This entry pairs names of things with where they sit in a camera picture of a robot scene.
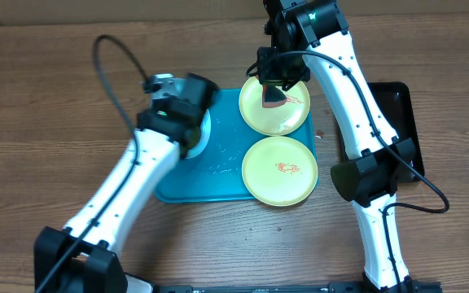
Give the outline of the red black sponge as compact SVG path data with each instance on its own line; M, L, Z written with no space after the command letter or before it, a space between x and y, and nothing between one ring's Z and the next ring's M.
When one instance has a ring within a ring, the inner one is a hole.
M262 107L275 108L280 107L287 101L286 95L277 87L264 85L262 91Z

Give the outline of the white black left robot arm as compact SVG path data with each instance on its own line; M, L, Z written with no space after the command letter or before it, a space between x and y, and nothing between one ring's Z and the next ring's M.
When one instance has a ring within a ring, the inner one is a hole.
M153 76L151 105L138 113L123 156L91 200L61 230L46 227L34 244L37 292L152 292L119 257L139 213L163 177L200 140L219 91L195 74Z

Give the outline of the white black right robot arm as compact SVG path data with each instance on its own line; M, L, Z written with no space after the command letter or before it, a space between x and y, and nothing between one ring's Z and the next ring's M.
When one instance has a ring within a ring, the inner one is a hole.
M257 62L263 85L290 89L315 77L343 138L348 161L331 167L340 196L353 205L366 255L364 287L416 292L401 254L396 224L397 177L410 168L415 144L384 118L359 67L344 13L335 1L264 0L269 20Z

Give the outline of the yellow plate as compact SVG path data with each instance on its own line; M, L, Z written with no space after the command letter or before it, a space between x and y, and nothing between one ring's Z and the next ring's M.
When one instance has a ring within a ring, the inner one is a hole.
M297 130L305 122L310 110L310 95L303 81L290 90L277 90L285 94L282 106L263 108L263 85L256 77L250 77L243 84L239 95L239 110L244 121L258 133L268 136L282 136Z
M243 183L252 196L275 207L305 200L318 182L315 156L289 137L268 137L251 146L242 162Z

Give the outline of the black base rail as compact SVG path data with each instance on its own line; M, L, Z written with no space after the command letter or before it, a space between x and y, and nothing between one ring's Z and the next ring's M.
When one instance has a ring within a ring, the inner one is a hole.
M442 293L439 282L419 282L408 280L403 282L401 292ZM364 293L364 292L399 292L396 287L373 290L372 285L365 282L330 282L319 286L157 286L155 293Z

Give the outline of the light blue plate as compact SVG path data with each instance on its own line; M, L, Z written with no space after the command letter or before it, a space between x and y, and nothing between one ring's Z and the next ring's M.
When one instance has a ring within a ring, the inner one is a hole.
M211 122L210 111L207 110L204 114L204 118L200 126L199 141L193 148L191 148L187 152L187 155L186 155L187 159L195 158L204 151L210 139L211 129L212 129L212 122Z

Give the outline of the teal plastic tray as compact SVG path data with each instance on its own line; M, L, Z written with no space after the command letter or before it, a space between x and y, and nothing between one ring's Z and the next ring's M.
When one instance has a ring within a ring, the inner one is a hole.
M243 183L242 162L249 148L272 136L258 133L239 110L239 89L222 90L210 110L212 129L204 151L185 159L156 187L166 203L198 203L255 199ZM303 143L315 156L310 114L297 130L284 135Z

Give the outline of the black plastic tray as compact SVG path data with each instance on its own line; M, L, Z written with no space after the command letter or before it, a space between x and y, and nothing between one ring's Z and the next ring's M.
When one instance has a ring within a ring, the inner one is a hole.
M412 168L425 176L409 87L400 81L368 82L368 86L380 111L388 123L396 130L400 140L412 139L415 145L415 155L410 164ZM340 130L339 139L341 148L340 162L346 163L349 158L345 152L344 139ZM400 167L397 182L411 183L416 181L420 180L411 171Z

